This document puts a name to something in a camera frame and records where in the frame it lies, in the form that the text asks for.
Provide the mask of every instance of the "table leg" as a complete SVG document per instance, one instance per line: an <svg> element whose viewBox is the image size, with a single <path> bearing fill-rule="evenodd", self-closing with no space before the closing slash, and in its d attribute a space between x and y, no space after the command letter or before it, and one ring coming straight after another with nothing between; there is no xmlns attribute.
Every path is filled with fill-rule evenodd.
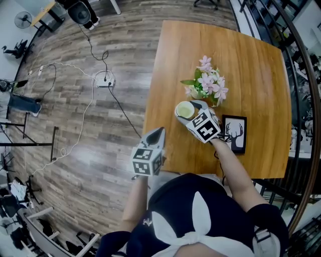
<svg viewBox="0 0 321 257"><path fill-rule="evenodd" d="M115 0L110 0L110 1L111 1L111 3L112 3L112 6L114 6L115 11L117 12L117 14L121 14L121 11L120 11L120 9L119 9L116 1L115 1Z"/></svg>
<svg viewBox="0 0 321 257"><path fill-rule="evenodd" d="M39 20L39 22L40 22L42 25L44 25L44 27L45 27L47 30L49 30L51 33L53 32L53 30L52 30L46 23L44 23L42 20Z"/></svg>
<svg viewBox="0 0 321 257"><path fill-rule="evenodd" d="M49 10L48 13L51 15L52 18L54 18L57 22L59 22L60 24L63 23L63 20L59 18L58 15L55 14L55 12L53 10Z"/></svg>

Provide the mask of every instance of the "tripod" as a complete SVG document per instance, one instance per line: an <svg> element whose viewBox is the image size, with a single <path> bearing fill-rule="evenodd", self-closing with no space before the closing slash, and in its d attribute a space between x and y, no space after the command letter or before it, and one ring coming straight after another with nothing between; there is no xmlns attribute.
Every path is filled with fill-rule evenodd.
<svg viewBox="0 0 321 257"><path fill-rule="evenodd" d="M198 1L199 1L199 0L196 0L196 1L194 2L194 7L197 7L197 6L196 6L196 3L197 3ZM214 3L213 0L209 0L209 1L214 5L214 9L217 10L217 9L218 9L217 4Z"/></svg>

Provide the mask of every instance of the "power outlet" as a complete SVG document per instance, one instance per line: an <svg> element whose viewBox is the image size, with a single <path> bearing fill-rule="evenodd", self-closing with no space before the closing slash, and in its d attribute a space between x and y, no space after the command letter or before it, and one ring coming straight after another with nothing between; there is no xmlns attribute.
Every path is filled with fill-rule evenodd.
<svg viewBox="0 0 321 257"><path fill-rule="evenodd" d="M106 81L104 81L104 77L98 78L96 87L108 87L109 83L110 83L109 87L113 87L114 83L115 83L115 79L114 78L106 78Z"/></svg>

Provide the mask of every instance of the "white cup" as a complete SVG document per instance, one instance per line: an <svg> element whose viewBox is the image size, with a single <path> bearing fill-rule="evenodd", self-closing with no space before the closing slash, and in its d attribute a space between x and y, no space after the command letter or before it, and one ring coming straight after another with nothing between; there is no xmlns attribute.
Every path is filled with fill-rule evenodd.
<svg viewBox="0 0 321 257"><path fill-rule="evenodd" d="M182 116L184 118L190 118L193 116L194 112L195 112L194 106L188 101L180 102L175 108L176 117Z"/></svg>

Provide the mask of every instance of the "railing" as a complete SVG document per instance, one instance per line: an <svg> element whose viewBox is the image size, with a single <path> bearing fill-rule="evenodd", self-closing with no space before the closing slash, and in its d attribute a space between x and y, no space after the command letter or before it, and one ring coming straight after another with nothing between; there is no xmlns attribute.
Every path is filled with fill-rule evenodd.
<svg viewBox="0 0 321 257"><path fill-rule="evenodd" d="M299 36L294 24L286 14L285 10L276 0L257 0L248 2L244 0L240 12L245 6L248 7L255 25L258 28L262 40L278 47L284 57L288 81L291 91L292 103L292 125L297 130L295 139L294 157L289 157L283 179L257 179L255 183L262 186L261 195L268 198L269 203L279 202L282 213L289 203L297 205L294 215L288 225L289 235L292 235L298 225L313 190L316 179L321 150L321 104L314 70L308 52ZM292 54L290 47L297 49ZM294 60L302 58L305 68L310 96L308 97L312 111L313 127L310 135L312 141L311 155L304 160L300 158L301 125L304 120L305 111L302 105L302 83L303 79L298 77Z"/></svg>

